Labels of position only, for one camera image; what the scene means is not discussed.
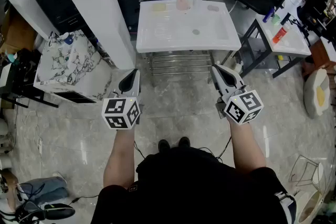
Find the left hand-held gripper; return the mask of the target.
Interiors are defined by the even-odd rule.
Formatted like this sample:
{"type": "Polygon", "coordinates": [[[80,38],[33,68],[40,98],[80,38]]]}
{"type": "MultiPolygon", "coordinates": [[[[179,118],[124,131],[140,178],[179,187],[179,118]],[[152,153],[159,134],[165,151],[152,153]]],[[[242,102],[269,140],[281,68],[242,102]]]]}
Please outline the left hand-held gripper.
{"type": "Polygon", "coordinates": [[[112,91],[103,100],[101,116],[109,129],[130,130],[140,124],[140,71],[133,69],[125,76],[119,83],[119,90],[121,92],[112,91]]]}

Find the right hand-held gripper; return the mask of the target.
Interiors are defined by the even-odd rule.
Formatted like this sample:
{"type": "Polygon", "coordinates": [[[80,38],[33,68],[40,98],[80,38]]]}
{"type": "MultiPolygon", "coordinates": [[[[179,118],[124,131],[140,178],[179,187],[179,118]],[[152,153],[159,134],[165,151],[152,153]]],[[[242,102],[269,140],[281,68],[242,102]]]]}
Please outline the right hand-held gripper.
{"type": "Polygon", "coordinates": [[[215,89],[222,96],[216,102],[221,119],[227,117],[242,125],[254,120],[264,108],[257,91],[246,86],[236,71],[222,65],[212,65],[211,76],[215,89]],[[228,87],[238,90],[226,94],[228,87]]]}

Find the person's right forearm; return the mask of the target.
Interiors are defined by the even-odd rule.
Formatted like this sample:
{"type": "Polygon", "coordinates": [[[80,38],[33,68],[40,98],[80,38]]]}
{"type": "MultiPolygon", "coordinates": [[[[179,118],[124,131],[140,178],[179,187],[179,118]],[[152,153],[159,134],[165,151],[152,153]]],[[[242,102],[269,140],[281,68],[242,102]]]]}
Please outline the person's right forearm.
{"type": "Polygon", "coordinates": [[[238,125],[228,119],[233,145],[235,168],[242,173],[250,173],[258,168],[266,167],[266,159],[255,140],[249,123],[238,125]]]}

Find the person's left forearm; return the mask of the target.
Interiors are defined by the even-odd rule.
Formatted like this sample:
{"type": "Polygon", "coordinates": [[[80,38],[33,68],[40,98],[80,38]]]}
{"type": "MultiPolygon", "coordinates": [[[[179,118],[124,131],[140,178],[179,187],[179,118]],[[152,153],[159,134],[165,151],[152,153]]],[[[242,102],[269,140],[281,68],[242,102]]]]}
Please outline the person's left forearm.
{"type": "Polygon", "coordinates": [[[103,187],[128,189],[134,183],[134,128],[117,130],[113,148],[103,173],[103,187]]]}

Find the metal sink rack stand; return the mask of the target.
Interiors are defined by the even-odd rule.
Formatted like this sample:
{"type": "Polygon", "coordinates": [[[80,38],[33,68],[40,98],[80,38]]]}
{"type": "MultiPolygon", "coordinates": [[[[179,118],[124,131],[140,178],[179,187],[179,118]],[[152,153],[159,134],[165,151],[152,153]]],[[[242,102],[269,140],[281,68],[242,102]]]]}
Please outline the metal sink rack stand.
{"type": "Polygon", "coordinates": [[[147,52],[141,56],[154,76],[209,74],[215,63],[226,64],[233,57],[229,50],[185,50],[147,52]]]}

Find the white sink basin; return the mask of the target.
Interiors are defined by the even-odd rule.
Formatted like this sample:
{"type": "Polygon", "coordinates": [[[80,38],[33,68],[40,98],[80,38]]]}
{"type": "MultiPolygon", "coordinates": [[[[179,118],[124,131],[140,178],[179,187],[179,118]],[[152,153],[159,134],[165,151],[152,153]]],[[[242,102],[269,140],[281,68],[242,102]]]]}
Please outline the white sink basin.
{"type": "Polygon", "coordinates": [[[140,4],[136,49],[139,53],[183,50],[232,50],[241,43],[223,2],[202,1],[189,10],[177,10],[176,0],[140,4]],[[153,12],[153,3],[165,3],[166,11],[153,12]]]}

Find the marble pattern cabinet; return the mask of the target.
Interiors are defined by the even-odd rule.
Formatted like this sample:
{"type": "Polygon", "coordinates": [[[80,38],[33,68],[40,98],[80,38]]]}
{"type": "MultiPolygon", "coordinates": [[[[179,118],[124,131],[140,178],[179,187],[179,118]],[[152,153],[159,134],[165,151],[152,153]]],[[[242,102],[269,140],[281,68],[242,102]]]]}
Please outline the marble pattern cabinet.
{"type": "Polygon", "coordinates": [[[35,75],[34,87],[73,103],[101,103],[112,93],[112,68],[81,30],[51,33],[35,75]]]}

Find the person's left black shoe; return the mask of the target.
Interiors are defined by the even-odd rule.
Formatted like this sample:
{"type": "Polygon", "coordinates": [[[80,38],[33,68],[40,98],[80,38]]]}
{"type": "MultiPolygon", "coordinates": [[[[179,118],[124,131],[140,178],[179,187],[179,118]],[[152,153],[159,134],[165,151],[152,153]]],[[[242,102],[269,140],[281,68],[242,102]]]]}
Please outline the person's left black shoe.
{"type": "Polygon", "coordinates": [[[170,149],[170,145],[167,140],[162,139],[158,142],[158,151],[159,153],[167,152],[170,149]]]}

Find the person's black shoe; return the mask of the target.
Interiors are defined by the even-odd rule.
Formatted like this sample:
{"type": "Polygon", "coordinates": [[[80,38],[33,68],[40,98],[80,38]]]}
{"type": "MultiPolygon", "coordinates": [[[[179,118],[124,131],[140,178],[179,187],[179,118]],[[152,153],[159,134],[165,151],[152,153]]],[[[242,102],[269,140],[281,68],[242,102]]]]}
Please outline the person's black shoe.
{"type": "Polygon", "coordinates": [[[178,147],[189,148],[191,146],[190,139],[186,136],[179,140],[178,147]]]}
{"type": "Polygon", "coordinates": [[[158,151],[159,153],[167,152],[170,149],[170,145],[167,140],[162,139],[158,142],[158,151]]]}

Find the orange bottle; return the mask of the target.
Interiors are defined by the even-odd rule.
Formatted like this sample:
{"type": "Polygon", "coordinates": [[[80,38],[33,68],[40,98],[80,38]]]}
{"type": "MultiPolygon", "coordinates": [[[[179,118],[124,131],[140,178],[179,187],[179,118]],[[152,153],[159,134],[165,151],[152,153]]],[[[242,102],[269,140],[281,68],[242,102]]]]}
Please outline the orange bottle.
{"type": "Polygon", "coordinates": [[[274,44],[279,43],[279,41],[286,35],[286,33],[289,31],[290,27],[288,24],[282,25],[282,27],[278,30],[278,32],[274,35],[272,38],[272,42],[274,44]]]}

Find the person's right black shoe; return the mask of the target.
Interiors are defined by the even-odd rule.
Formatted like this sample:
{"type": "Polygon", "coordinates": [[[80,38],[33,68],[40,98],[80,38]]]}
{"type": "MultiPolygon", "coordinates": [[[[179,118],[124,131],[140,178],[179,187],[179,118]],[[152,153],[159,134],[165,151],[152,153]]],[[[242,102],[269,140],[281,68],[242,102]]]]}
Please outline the person's right black shoe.
{"type": "Polygon", "coordinates": [[[178,147],[189,148],[191,146],[190,139],[186,136],[179,140],[178,147]]]}

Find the blue and white mug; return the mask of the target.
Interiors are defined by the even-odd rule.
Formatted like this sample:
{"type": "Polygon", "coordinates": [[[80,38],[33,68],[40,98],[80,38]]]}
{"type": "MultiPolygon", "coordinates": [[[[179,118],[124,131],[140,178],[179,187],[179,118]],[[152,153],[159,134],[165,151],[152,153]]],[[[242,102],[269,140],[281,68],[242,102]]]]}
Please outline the blue and white mug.
{"type": "Polygon", "coordinates": [[[66,44],[71,45],[74,41],[74,37],[75,37],[74,32],[66,32],[63,34],[62,39],[66,44]]]}

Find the egg shaped cushion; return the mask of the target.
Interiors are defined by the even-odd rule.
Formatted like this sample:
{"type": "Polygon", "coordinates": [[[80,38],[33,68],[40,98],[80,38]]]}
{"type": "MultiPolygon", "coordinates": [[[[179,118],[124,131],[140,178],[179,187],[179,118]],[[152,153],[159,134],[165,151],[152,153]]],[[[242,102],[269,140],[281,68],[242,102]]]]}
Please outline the egg shaped cushion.
{"type": "Polygon", "coordinates": [[[325,69],[315,70],[304,84],[303,100],[307,114],[314,119],[329,107],[329,77],[325,69]]]}

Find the brown wooden cabinet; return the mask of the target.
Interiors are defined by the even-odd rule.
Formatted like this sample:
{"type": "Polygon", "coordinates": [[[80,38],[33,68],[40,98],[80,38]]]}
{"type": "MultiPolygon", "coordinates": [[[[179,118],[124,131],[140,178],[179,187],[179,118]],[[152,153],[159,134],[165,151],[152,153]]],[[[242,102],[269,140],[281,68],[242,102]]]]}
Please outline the brown wooden cabinet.
{"type": "Polygon", "coordinates": [[[311,55],[306,59],[313,71],[326,69],[327,71],[336,68],[336,50],[331,41],[321,37],[310,47],[311,55]]]}

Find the cream round bucket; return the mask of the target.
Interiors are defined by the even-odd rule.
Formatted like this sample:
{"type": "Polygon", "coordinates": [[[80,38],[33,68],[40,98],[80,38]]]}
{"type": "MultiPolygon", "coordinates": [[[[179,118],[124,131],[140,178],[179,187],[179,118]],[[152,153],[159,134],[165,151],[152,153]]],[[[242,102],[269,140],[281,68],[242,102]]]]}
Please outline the cream round bucket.
{"type": "Polygon", "coordinates": [[[295,224],[311,224],[324,201],[318,190],[313,193],[299,191],[295,195],[295,200],[297,202],[295,224]]]}

